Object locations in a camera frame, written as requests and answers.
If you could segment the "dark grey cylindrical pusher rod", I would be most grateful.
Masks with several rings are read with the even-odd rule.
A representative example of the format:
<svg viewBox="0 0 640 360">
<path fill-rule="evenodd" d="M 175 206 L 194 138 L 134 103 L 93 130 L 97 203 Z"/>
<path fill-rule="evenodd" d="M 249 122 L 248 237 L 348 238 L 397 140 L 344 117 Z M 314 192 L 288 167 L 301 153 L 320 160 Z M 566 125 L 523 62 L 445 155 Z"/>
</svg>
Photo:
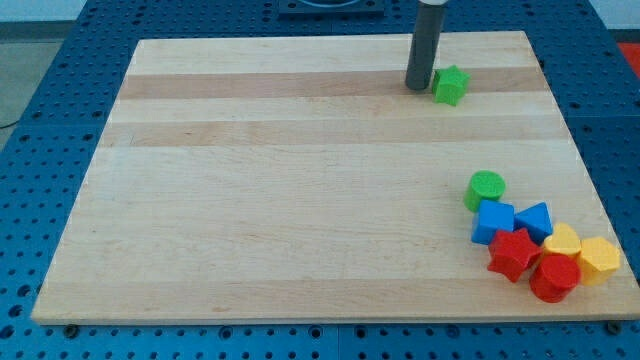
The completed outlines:
<svg viewBox="0 0 640 360">
<path fill-rule="evenodd" d="M 418 1 L 405 76 L 411 90 L 426 90 L 430 84 L 445 10 L 446 0 Z"/>
</svg>

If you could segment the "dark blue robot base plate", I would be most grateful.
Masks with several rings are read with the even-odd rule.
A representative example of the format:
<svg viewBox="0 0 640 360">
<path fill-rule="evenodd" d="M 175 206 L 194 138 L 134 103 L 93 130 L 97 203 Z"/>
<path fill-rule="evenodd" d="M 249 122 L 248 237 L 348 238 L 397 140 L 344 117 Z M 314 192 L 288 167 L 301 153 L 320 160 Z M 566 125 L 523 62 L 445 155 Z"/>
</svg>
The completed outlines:
<svg viewBox="0 0 640 360">
<path fill-rule="evenodd" d="M 380 15 L 385 0 L 277 0 L 278 16 Z"/>
</svg>

